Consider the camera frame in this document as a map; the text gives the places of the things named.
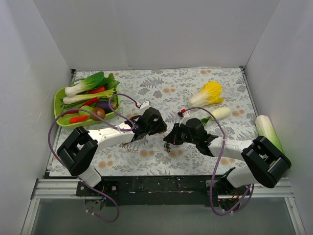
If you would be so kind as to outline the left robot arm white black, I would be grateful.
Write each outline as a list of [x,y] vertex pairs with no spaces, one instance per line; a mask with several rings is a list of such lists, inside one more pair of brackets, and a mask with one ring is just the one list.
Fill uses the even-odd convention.
[[87,190],[94,196],[100,195],[104,184],[100,173],[91,165],[95,153],[118,144],[131,143],[146,135],[166,131],[159,110],[149,107],[142,114],[126,120],[114,128],[86,130],[75,128],[57,150],[57,155],[71,176],[87,184]]

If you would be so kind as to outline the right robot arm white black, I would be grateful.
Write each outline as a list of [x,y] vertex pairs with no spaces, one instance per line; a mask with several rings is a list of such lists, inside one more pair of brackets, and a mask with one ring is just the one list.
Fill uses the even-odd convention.
[[207,133],[197,118],[174,124],[172,131],[163,139],[165,147],[191,143],[198,151],[210,157],[222,155],[245,162],[243,167],[229,169],[213,185],[219,195],[234,194],[240,187],[260,183],[274,188],[291,168],[291,161],[264,136],[252,141],[223,140]]

